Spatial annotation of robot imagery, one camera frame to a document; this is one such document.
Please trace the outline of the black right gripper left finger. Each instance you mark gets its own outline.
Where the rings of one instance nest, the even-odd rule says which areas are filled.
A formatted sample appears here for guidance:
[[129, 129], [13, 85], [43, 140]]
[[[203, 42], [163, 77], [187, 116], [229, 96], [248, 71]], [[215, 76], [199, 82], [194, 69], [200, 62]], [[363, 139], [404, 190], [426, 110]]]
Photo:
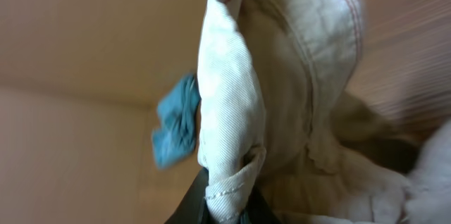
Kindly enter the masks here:
[[202, 168], [190, 185], [176, 210], [165, 224], [210, 224], [211, 217], [206, 205], [205, 189], [209, 172]]

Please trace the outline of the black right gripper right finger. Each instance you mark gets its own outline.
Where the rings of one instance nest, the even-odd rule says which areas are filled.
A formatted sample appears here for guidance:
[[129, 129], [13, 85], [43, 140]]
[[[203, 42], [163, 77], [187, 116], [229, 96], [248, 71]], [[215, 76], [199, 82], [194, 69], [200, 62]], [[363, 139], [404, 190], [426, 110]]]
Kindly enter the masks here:
[[242, 224], [280, 224], [256, 187], [252, 188], [247, 205], [242, 212]]

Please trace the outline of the beige cotton shorts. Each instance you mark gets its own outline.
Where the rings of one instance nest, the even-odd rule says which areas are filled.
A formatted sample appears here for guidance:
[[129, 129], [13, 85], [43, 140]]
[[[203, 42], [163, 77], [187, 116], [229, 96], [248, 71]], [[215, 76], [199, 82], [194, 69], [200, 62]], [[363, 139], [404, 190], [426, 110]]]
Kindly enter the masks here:
[[216, 223], [261, 192], [283, 223], [449, 223], [450, 125], [408, 175], [349, 143], [399, 132], [345, 91], [362, 55], [359, 0], [207, 0], [198, 161]]

